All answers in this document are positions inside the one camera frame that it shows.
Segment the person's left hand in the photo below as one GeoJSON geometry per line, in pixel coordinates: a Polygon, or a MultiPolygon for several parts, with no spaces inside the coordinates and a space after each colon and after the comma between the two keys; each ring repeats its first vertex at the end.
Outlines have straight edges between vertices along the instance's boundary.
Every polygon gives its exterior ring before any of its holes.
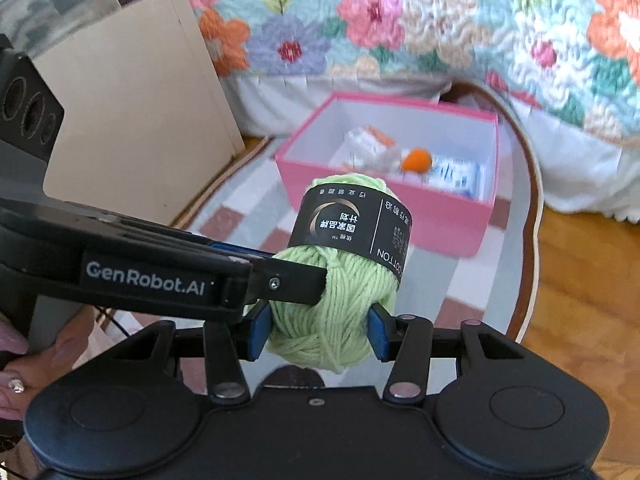
{"type": "Polygon", "coordinates": [[[83,306],[43,352],[26,354],[27,340],[1,317],[1,350],[18,356],[1,370],[1,418],[22,420],[28,404],[43,388],[73,369],[87,350],[96,324],[91,306],[83,306]]]}

